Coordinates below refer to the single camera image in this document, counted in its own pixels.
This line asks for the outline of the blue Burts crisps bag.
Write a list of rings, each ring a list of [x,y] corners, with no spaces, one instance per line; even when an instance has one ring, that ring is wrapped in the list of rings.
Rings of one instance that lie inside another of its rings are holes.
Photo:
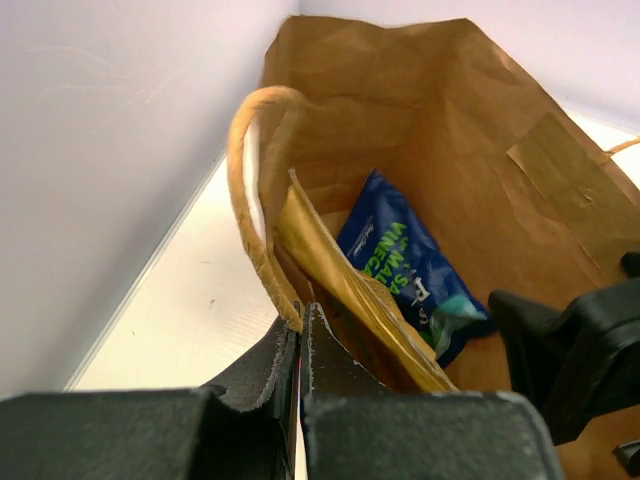
[[[389,290],[441,367],[469,340],[497,331],[406,196],[379,171],[367,177],[337,244],[354,268]]]

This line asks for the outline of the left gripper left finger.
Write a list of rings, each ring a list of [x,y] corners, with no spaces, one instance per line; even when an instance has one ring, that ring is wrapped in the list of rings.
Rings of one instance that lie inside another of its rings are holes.
[[[1,401],[4,479],[290,479],[299,336],[276,319],[199,387]]]

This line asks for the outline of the tan kettle chips bag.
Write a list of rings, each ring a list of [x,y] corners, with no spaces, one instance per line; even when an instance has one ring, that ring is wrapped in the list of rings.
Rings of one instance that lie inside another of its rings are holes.
[[[405,321],[389,291],[351,266],[293,169],[276,239],[324,304],[332,333],[358,363],[402,393],[456,392],[435,352]]]

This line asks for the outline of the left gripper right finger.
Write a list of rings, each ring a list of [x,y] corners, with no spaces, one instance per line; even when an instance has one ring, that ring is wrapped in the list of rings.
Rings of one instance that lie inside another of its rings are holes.
[[[301,424],[311,479],[562,479],[535,408],[506,391],[395,393],[310,303],[301,340]]]

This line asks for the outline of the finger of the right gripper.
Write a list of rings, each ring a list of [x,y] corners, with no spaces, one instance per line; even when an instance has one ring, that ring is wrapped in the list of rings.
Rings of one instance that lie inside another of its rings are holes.
[[[627,280],[557,310],[506,290],[488,299],[512,388],[543,417],[554,444],[576,440],[599,416],[639,403],[639,253]]]

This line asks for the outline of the red paper bag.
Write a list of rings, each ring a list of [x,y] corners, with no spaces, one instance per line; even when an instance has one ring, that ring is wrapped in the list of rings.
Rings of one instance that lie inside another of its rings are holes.
[[[336,243],[379,171],[490,315],[495,290],[563,310],[627,280],[621,258],[639,253],[638,188],[474,23],[290,17],[231,123],[227,175],[245,252],[299,336],[300,370],[308,304],[328,317],[276,239],[291,169]],[[498,327],[441,368],[456,392],[519,394]],[[639,403],[551,441],[562,479],[626,479],[638,437]]]

